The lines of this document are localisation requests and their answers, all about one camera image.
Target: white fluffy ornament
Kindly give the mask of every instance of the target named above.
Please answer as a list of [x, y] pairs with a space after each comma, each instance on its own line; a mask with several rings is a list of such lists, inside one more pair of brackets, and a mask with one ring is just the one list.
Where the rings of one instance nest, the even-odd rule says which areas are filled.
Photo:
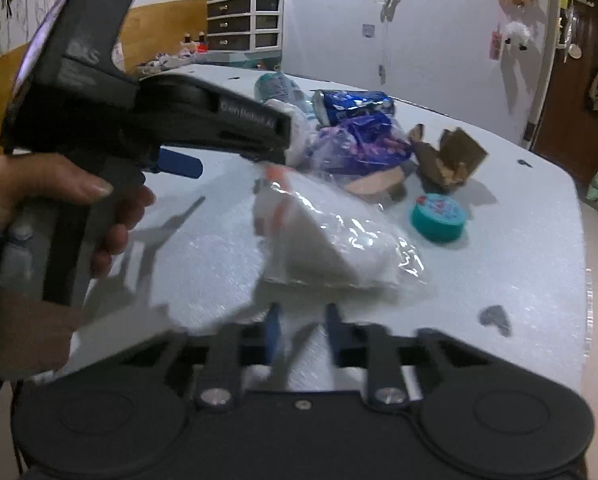
[[511, 22], [506, 26], [506, 44], [515, 44], [519, 50], [528, 50], [530, 29], [521, 22]]

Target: fingernail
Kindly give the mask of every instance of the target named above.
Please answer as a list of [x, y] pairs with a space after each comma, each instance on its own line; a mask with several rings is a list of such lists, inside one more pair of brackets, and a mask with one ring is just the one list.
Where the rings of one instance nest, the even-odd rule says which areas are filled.
[[102, 178], [98, 178], [96, 182], [90, 184], [90, 188], [98, 195], [99, 198], [110, 196], [114, 191], [114, 187], [109, 182]]

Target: hand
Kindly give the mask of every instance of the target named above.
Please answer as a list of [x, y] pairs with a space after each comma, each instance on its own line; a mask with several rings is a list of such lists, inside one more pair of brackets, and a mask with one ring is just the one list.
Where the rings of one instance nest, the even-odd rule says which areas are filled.
[[[61, 155], [0, 156], [0, 234], [13, 220], [26, 197], [44, 196], [75, 204], [90, 204], [108, 196], [112, 187]], [[132, 200], [119, 204], [118, 222], [108, 232], [92, 261], [93, 275], [105, 276], [112, 255], [127, 245], [128, 231], [155, 201], [142, 187]], [[0, 377], [30, 376], [57, 370], [70, 354], [72, 333], [80, 325], [79, 309], [30, 300], [0, 288]]]
[[[87, 173], [55, 153], [0, 156], [0, 234], [13, 220], [16, 206], [29, 196], [44, 196], [75, 204], [91, 204], [112, 193], [105, 180]], [[128, 231], [143, 218], [145, 208], [154, 204], [154, 194], [141, 187], [132, 200], [119, 204], [118, 222], [108, 232], [92, 260], [95, 277], [106, 276], [112, 256], [124, 251]]]

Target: black circular disc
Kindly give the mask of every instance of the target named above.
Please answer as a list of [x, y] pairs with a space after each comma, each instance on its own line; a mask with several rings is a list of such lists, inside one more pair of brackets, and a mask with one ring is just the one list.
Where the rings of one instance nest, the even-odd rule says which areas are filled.
[[13, 420], [19, 447], [62, 478], [118, 478], [156, 462], [186, 413], [148, 371], [82, 372], [24, 394]]
[[470, 367], [424, 399], [420, 420], [450, 458], [490, 478], [563, 468], [592, 439], [592, 413], [575, 392], [522, 370]]

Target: tabletop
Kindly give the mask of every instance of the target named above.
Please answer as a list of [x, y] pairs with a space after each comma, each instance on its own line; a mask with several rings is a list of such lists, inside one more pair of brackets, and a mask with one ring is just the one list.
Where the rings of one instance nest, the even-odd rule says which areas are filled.
[[[261, 72], [188, 66], [191, 73], [251, 96]], [[303, 91], [352, 87], [294, 78]], [[457, 126], [489, 152], [453, 198], [466, 210], [464, 234], [444, 246], [422, 238], [410, 225], [413, 203], [423, 193], [418, 175], [406, 179], [406, 195], [389, 208], [418, 247], [426, 283], [404, 280], [393, 292], [328, 290], [261, 282], [264, 262], [253, 231], [253, 187], [260, 169], [237, 155], [181, 150], [199, 157], [204, 174], [187, 180], [148, 174], [157, 195], [132, 234], [109, 278], [93, 282], [62, 374], [133, 344], [184, 326], [214, 332], [223, 323], [260, 319], [271, 301], [283, 309], [282, 355], [272, 368], [249, 379], [261, 388], [329, 390], [361, 388], [359, 370], [332, 365], [321, 323], [335, 302], [345, 320], [384, 324], [397, 335], [430, 327], [580, 389], [588, 338], [586, 261], [575, 186], [560, 168], [470, 124], [405, 102], [397, 119], [406, 131], [423, 123], [428, 142]], [[498, 305], [510, 333], [479, 321]], [[406, 370], [406, 380], [412, 376]]]

